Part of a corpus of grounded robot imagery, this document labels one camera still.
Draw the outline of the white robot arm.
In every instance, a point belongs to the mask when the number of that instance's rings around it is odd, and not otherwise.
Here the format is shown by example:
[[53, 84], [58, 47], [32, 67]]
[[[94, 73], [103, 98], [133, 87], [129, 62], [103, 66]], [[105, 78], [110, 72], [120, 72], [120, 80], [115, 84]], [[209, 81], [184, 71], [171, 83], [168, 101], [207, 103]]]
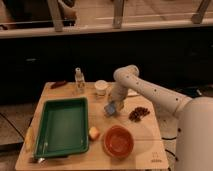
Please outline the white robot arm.
[[179, 119], [175, 171], [213, 171], [213, 98], [196, 97], [172, 91], [139, 78], [135, 65], [114, 71], [115, 83], [105, 111], [117, 114], [132, 89], [165, 108]]

